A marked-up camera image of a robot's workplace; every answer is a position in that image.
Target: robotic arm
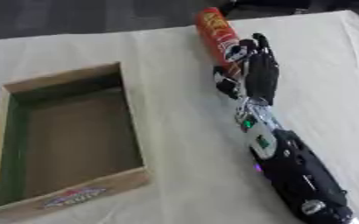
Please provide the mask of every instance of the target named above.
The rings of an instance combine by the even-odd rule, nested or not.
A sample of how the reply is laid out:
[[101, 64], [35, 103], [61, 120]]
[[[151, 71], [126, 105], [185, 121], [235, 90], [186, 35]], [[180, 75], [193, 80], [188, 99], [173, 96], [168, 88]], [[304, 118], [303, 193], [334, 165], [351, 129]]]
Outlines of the robotic arm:
[[[227, 15], [233, 2], [220, 8]], [[312, 150], [271, 112], [279, 68], [268, 39], [260, 33], [240, 40], [217, 8], [202, 11], [199, 34], [215, 56], [216, 87], [238, 102], [235, 119], [246, 148], [292, 213], [309, 224], [359, 224], [347, 192]]]

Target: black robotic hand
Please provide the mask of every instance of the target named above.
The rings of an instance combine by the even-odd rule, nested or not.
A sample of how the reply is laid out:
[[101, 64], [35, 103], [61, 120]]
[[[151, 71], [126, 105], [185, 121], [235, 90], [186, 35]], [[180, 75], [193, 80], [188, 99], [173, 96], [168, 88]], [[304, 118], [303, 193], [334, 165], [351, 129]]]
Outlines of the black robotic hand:
[[262, 98], [273, 104], [278, 84], [279, 68], [267, 38], [254, 33], [253, 39], [244, 39], [241, 46], [247, 46], [250, 52], [248, 72], [245, 73], [246, 95], [251, 98]]

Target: green led light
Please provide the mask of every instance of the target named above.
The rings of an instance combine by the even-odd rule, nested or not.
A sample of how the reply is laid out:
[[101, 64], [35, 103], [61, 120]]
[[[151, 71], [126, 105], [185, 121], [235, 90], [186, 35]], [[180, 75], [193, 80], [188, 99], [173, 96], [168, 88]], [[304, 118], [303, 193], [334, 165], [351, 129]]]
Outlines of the green led light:
[[250, 121], [244, 121], [243, 124], [246, 128], [250, 129], [252, 127], [252, 123]]

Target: printed label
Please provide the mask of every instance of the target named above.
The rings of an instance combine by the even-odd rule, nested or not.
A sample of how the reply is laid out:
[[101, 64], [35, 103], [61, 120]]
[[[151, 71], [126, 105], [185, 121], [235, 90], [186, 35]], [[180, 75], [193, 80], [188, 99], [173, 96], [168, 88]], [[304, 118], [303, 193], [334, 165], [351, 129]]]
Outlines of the printed label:
[[104, 188], [82, 188], [80, 190], [70, 190], [63, 193], [59, 197], [47, 201], [44, 204], [44, 208], [79, 204], [87, 200], [91, 200], [105, 191], [106, 189]]

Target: white tablecloth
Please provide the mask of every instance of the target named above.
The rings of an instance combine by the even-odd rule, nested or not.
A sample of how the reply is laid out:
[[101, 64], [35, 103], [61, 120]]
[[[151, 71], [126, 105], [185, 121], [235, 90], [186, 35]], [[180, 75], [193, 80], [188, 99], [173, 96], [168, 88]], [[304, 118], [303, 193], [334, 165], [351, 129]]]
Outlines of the white tablecloth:
[[[264, 33], [280, 63], [276, 116], [348, 190], [359, 216], [359, 17], [350, 11], [233, 21]], [[152, 183], [32, 218], [0, 223], [299, 223], [252, 169], [233, 103], [215, 90], [193, 26], [0, 40], [0, 86], [121, 61]]]

